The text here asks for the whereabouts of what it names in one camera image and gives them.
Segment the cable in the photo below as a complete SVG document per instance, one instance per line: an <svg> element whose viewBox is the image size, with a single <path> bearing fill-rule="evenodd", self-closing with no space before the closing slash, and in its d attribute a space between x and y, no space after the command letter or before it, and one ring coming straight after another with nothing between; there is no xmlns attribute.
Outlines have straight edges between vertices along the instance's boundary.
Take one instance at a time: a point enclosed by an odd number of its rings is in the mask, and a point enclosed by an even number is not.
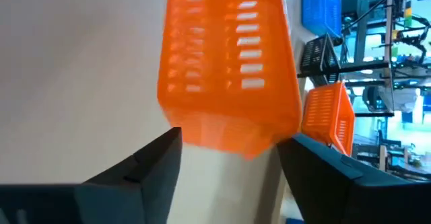
<svg viewBox="0 0 431 224"><path fill-rule="evenodd" d="M377 4L373 5L367 12L365 12L364 14L362 14L356 21L352 22L346 28L344 28L342 32L345 32L347 29L349 29L353 25L356 25L360 20L362 20L362 18L364 18L365 16L367 16L371 11L373 11L374 9L376 9L380 4L382 4L385 1L386 0L380 0Z"/></svg>

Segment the blue plastic basket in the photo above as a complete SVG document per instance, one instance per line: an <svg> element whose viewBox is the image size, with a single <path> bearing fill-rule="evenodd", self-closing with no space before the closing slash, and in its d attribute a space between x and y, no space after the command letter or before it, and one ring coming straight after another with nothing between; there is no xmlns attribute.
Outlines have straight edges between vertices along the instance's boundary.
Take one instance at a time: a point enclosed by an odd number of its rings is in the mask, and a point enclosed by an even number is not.
<svg viewBox="0 0 431 224"><path fill-rule="evenodd" d="M341 36L341 0L302 0L302 25L317 36Z"/></svg>

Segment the orange basket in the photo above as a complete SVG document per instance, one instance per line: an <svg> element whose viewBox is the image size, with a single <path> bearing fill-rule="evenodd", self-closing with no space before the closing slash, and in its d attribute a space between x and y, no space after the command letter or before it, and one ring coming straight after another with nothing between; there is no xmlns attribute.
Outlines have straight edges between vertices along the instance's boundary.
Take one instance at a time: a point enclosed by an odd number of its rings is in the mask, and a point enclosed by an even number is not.
<svg viewBox="0 0 431 224"><path fill-rule="evenodd" d="M333 143L343 154L352 154L355 113L344 83L310 90L302 132L320 142Z"/></svg>
<svg viewBox="0 0 431 224"><path fill-rule="evenodd" d="M300 127L283 0L168 0L158 99L186 142L253 157Z"/></svg>

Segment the black plastic basket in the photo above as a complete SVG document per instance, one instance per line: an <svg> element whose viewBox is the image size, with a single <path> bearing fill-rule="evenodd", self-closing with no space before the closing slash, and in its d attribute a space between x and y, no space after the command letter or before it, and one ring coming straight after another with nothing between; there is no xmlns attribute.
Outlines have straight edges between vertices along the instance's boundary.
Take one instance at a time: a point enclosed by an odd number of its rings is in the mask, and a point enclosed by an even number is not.
<svg viewBox="0 0 431 224"><path fill-rule="evenodd" d="M328 34L307 42L302 54L300 69L301 73L315 74L310 77L314 86L317 87L337 82L339 73L322 75L322 72L340 68L331 38Z"/></svg>

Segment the white wall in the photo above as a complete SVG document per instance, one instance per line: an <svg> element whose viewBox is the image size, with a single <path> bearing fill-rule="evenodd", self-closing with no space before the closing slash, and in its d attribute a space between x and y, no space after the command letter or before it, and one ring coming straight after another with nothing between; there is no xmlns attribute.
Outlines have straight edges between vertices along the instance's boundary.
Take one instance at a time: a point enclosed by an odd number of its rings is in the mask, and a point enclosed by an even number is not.
<svg viewBox="0 0 431 224"><path fill-rule="evenodd" d="M166 0L0 0L0 182L81 182L169 126Z"/></svg>

